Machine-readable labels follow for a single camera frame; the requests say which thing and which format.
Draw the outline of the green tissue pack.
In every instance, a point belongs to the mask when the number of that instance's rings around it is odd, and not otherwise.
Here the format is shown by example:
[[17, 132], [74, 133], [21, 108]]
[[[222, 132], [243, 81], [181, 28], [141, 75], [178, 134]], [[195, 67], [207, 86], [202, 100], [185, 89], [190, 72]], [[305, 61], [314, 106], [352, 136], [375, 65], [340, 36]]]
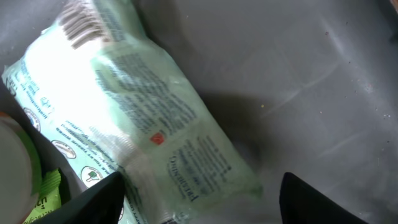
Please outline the green tissue pack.
[[131, 1], [68, 1], [2, 81], [87, 187], [125, 176], [122, 223], [188, 223], [234, 196], [262, 194]]

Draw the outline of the cup noodles container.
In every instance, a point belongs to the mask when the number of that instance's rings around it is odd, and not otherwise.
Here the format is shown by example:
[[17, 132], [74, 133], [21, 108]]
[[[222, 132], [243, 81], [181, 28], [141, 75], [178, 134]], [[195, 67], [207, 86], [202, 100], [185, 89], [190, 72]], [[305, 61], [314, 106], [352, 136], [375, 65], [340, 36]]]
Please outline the cup noodles container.
[[23, 223], [39, 199], [42, 172], [29, 135], [1, 113], [1, 223]]

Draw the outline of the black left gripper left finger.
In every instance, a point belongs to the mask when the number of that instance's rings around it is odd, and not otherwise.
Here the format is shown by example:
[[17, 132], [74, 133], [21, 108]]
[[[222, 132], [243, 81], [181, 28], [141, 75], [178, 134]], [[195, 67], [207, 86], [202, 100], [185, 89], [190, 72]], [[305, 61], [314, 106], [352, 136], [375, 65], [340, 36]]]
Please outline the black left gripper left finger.
[[124, 178], [114, 172], [34, 224], [118, 224], [124, 196]]

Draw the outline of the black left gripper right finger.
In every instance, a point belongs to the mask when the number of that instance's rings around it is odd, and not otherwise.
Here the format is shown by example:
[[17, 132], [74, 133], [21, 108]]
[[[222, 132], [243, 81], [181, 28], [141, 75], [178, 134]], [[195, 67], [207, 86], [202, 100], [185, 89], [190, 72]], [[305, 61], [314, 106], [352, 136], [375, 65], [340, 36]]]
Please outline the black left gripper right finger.
[[366, 224], [291, 172], [283, 176], [279, 205], [283, 224]]

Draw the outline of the green snack bag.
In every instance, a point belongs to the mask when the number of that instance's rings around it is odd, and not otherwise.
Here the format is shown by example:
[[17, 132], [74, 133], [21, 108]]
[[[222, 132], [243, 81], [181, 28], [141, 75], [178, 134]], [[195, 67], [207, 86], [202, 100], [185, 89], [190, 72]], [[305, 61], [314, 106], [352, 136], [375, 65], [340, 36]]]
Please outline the green snack bag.
[[47, 172], [44, 175], [39, 199], [23, 224], [31, 224], [61, 207], [60, 183], [61, 175], [58, 169]]

